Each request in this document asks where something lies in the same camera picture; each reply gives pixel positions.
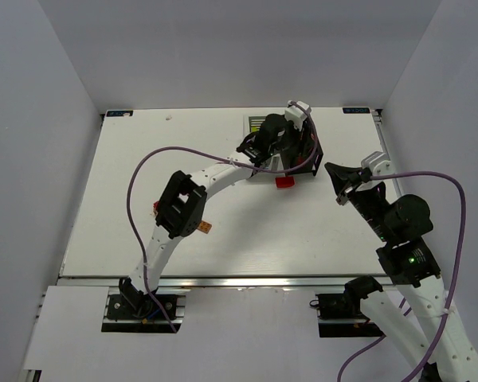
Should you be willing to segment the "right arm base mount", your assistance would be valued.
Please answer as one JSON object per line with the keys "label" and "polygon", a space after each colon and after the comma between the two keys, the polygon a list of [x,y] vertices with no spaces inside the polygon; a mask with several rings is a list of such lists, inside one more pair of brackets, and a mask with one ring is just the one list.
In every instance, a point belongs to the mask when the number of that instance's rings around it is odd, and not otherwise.
{"label": "right arm base mount", "polygon": [[316,311],[321,338],[377,338],[382,331],[345,294],[317,294],[309,307]]}

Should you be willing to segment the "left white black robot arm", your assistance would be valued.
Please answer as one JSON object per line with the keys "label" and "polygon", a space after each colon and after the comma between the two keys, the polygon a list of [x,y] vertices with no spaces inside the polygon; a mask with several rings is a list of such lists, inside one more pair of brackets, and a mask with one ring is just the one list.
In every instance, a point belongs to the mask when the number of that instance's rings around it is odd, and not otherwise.
{"label": "left white black robot arm", "polygon": [[119,295],[131,315],[145,319],[167,314],[156,295],[161,274],[175,248],[197,230],[211,197],[257,173],[275,173],[267,163],[276,155],[282,157],[281,173],[295,173],[312,170],[318,154],[311,117],[290,106],[283,114],[267,115],[259,130],[247,134],[228,157],[194,173],[174,172],[155,205],[151,238],[139,242],[139,265],[119,281]]}

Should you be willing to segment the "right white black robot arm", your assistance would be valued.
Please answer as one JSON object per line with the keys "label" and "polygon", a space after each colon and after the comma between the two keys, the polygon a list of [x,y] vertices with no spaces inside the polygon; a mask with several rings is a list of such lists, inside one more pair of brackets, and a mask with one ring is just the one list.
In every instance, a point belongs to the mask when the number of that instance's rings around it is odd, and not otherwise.
{"label": "right white black robot arm", "polygon": [[459,193],[460,227],[453,276],[446,286],[423,240],[433,230],[427,202],[413,194],[404,194],[392,203],[386,199],[385,182],[405,174],[395,173],[386,160],[357,168],[328,162],[325,169],[338,204],[352,204],[383,242],[376,251],[378,260],[419,326],[407,321],[371,276],[346,284],[345,295],[351,305],[372,319],[407,360],[412,368],[407,381],[478,381],[478,353],[453,303],[466,222],[466,201],[460,183],[447,178]]}

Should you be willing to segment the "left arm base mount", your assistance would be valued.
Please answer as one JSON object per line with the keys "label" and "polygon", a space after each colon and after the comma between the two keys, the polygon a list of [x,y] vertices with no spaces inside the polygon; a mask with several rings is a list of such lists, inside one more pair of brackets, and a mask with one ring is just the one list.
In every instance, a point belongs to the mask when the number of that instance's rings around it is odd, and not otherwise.
{"label": "left arm base mount", "polygon": [[150,298],[135,310],[119,293],[109,294],[101,325],[102,333],[175,334],[182,325],[185,314],[184,294],[156,295],[167,313],[169,323],[159,306]]}

